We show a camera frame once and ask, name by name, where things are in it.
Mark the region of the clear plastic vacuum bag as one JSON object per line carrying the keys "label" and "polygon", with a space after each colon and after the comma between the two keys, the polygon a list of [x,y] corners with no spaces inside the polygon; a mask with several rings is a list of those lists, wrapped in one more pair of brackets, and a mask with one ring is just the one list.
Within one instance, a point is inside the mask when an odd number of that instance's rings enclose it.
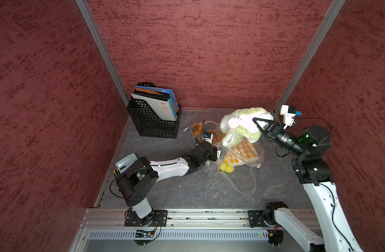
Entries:
{"label": "clear plastic vacuum bag", "polygon": [[196,122],[189,127],[193,141],[209,141],[217,148],[217,160],[208,161],[208,176],[243,195],[257,189],[257,170],[265,161],[265,150],[259,142],[262,133],[252,121],[256,116],[272,116],[263,108],[238,109],[219,121]]}

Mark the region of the green white fluffy blanket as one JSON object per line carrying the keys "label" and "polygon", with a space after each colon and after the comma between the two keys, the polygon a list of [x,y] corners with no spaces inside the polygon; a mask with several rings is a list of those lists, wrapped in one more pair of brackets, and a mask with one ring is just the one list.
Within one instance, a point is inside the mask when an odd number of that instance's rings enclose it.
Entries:
{"label": "green white fluffy blanket", "polygon": [[226,148],[232,148],[243,139],[250,143],[257,142],[262,133],[254,123],[253,118],[273,121],[272,114],[264,108],[238,109],[224,116],[220,123],[220,130],[225,134],[222,145]]}

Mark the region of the orange white checkered blanket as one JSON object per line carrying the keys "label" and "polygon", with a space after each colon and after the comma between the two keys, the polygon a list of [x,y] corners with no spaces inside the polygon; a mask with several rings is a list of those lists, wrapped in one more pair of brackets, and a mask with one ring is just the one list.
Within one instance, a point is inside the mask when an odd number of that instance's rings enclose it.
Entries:
{"label": "orange white checkered blanket", "polygon": [[259,158],[260,155],[256,151],[254,144],[244,139],[226,152],[224,163],[233,167],[251,165],[257,162]]}

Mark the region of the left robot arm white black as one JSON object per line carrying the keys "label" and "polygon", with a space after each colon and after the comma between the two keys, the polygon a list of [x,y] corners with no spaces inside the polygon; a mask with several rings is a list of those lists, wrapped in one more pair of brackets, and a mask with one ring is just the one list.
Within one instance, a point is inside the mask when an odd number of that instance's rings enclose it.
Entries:
{"label": "left robot arm white black", "polygon": [[153,218],[154,210],[147,195],[156,182],[193,174],[208,161],[217,160],[217,148],[203,141],[190,152],[168,161],[150,161],[134,153],[121,159],[114,170],[119,192],[128,207],[145,222]]}

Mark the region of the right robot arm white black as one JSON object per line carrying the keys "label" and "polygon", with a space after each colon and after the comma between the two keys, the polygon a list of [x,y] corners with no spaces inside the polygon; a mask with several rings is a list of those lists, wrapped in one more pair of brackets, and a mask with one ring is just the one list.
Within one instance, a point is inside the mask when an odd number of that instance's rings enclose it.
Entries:
{"label": "right robot arm white black", "polygon": [[287,231],[305,252],[360,252],[338,199],[332,172],[322,155],[331,147],[330,131],[313,125],[299,137],[276,121],[253,118],[260,132],[279,147],[293,154],[292,166],[313,205],[322,236],[303,224],[282,202],[267,204],[261,220]]}

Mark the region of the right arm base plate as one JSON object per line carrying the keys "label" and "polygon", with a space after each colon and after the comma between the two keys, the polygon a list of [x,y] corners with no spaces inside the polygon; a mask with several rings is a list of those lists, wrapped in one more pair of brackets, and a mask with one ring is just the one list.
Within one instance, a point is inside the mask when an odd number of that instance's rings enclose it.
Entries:
{"label": "right arm base plate", "polygon": [[264,211],[248,211],[249,226],[265,229],[279,229],[289,222],[292,212],[286,208],[270,209]]}

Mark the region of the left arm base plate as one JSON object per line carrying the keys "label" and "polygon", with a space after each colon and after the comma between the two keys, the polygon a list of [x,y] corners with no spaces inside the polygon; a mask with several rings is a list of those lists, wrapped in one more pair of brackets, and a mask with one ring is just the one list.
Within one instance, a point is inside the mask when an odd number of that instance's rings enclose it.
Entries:
{"label": "left arm base plate", "polygon": [[156,224],[160,224],[161,227],[165,227],[167,223],[167,210],[152,210],[144,218],[139,218],[136,212],[131,209],[127,210],[124,217],[125,227],[154,227]]}

